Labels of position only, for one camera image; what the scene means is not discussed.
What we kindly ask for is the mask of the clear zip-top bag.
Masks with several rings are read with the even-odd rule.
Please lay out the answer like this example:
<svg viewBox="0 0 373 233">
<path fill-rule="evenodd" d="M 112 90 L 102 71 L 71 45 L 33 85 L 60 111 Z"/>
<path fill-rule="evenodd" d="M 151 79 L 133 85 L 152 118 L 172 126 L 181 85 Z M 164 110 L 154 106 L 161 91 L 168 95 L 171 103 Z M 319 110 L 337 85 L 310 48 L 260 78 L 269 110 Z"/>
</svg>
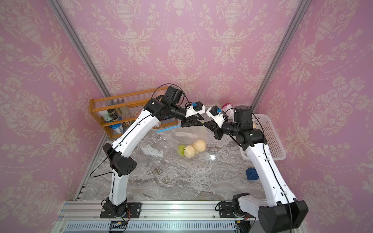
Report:
<svg viewBox="0 0 373 233">
<path fill-rule="evenodd" d="M 160 130 L 155 130 L 155 133 L 160 138 L 171 142 L 176 151 L 176 154 L 178 154 L 178 146 L 180 145 L 191 145 L 197 140 L 203 140 L 207 143 L 207 128 L 205 128 L 204 126 L 181 128 L 180 125 L 175 125 Z"/>
<path fill-rule="evenodd" d="M 163 138 L 143 138 L 135 146 L 131 158 L 139 163 L 146 160 L 160 161 L 175 154 L 176 151 L 171 142 Z"/>
</svg>

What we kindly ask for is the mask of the green pear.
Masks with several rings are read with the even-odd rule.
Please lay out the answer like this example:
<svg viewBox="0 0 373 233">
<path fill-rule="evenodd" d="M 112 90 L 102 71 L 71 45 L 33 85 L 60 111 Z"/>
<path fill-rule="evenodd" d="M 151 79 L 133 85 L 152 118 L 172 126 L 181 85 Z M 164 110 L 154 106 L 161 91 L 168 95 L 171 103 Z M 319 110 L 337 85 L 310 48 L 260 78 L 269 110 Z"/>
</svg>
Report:
<svg viewBox="0 0 373 233">
<path fill-rule="evenodd" d="M 185 145 L 180 145 L 180 146 L 178 146 L 178 154 L 180 155 L 180 156 L 185 156 L 184 155 L 184 150 L 185 150 Z"/>
</svg>

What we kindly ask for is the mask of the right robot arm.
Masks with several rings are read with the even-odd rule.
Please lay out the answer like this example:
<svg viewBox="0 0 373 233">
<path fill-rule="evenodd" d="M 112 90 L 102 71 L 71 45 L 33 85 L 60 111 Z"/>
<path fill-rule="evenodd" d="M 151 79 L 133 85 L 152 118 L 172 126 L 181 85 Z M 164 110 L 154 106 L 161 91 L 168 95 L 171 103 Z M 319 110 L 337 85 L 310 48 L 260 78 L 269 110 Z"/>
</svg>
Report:
<svg viewBox="0 0 373 233">
<path fill-rule="evenodd" d="M 243 105 L 235 107 L 232 122 L 217 106 L 208 108 L 206 113 L 212 120 L 205 122 L 204 126 L 214 133 L 216 139 L 228 135 L 240 145 L 253 163 L 265 191 L 265 201 L 245 193 L 235 195 L 232 199 L 234 213 L 255 217 L 266 233 L 292 232 L 299 228 L 309 208 L 305 201 L 297 200 L 284 181 L 265 134 L 254 127 L 252 109 Z"/>
</svg>

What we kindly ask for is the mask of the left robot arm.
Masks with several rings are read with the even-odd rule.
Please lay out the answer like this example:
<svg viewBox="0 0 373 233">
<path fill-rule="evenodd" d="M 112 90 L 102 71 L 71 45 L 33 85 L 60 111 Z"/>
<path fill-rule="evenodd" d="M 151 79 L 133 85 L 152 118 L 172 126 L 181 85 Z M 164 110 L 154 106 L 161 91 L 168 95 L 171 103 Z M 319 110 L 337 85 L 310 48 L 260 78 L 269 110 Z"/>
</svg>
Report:
<svg viewBox="0 0 373 233">
<path fill-rule="evenodd" d="M 130 218 L 127 205 L 127 185 L 129 175 L 137 163 L 131 154 L 144 136 L 165 118 L 180 120 L 183 127 L 201 126 L 202 114 L 206 107 L 201 102 L 187 102 L 185 107 L 179 106 L 184 95 L 179 87 L 169 86 L 165 94 L 152 97 L 144 106 L 135 122 L 112 143 L 105 143 L 103 151 L 110 162 L 111 188 L 103 204 L 101 218 L 115 217 L 121 220 Z"/>
</svg>

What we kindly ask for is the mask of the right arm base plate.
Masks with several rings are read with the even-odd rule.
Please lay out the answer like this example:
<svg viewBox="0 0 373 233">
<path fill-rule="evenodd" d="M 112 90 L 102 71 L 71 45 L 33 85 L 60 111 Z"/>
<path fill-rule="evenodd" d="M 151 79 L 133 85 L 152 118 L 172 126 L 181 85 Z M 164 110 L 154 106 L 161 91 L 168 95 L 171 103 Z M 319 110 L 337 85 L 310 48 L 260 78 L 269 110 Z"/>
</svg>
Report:
<svg viewBox="0 0 373 233">
<path fill-rule="evenodd" d="M 249 218 L 254 218 L 253 215 L 249 213 L 239 213 L 235 211 L 234 205 L 231 202 L 220 201 L 215 206 L 215 211 L 219 213 L 220 218 L 239 218 L 242 220 L 248 220 Z"/>
</svg>

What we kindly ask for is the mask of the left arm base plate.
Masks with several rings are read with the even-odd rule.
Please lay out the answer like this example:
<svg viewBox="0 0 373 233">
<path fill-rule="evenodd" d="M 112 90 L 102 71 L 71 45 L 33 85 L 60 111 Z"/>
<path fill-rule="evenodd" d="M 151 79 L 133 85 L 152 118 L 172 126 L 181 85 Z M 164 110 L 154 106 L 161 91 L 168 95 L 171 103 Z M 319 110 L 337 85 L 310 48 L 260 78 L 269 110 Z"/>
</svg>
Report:
<svg viewBox="0 0 373 233">
<path fill-rule="evenodd" d="M 138 219 L 140 218 L 142 203 L 127 203 L 120 206 L 111 206 L 111 203 L 104 204 L 100 218 Z"/>
</svg>

